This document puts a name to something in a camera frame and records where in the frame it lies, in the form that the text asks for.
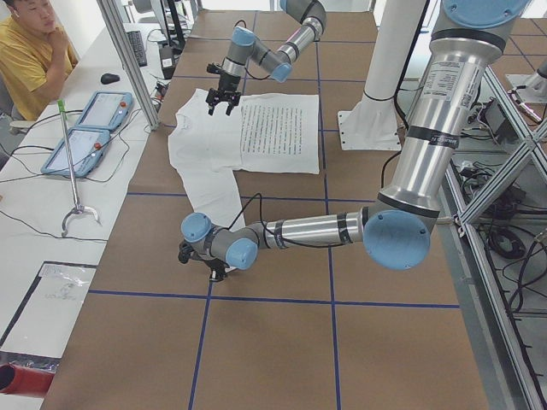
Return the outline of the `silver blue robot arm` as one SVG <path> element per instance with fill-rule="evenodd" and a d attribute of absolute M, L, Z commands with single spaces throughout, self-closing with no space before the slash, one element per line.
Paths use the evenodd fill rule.
<path fill-rule="evenodd" d="M 456 150 L 487 66 L 505 48 L 523 1 L 445 1 L 433 29 L 432 56 L 390 182 L 374 204 L 356 213 L 258 221 L 237 231 L 204 214 L 181 225 L 179 260 L 205 263 L 214 281 L 226 270 L 249 268 L 261 249 L 328 248 L 362 242 L 383 267 L 420 264 L 438 215 L 438 189 Z"/>
<path fill-rule="evenodd" d="M 283 83 L 302 52 L 321 39 L 326 30 L 326 11 L 321 2 L 287 0 L 281 1 L 279 6 L 300 27 L 277 50 L 271 50 L 251 30 L 235 26 L 222 63 L 207 66 L 208 73 L 220 76 L 218 86 L 211 88 L 206 97 L 209 114 L 213 114 L 220 103 L 227 104 L 227 115 L 238 106 L 241 97 L 238 86 L 249 60 L 267 72 L 271 79 Z"/>

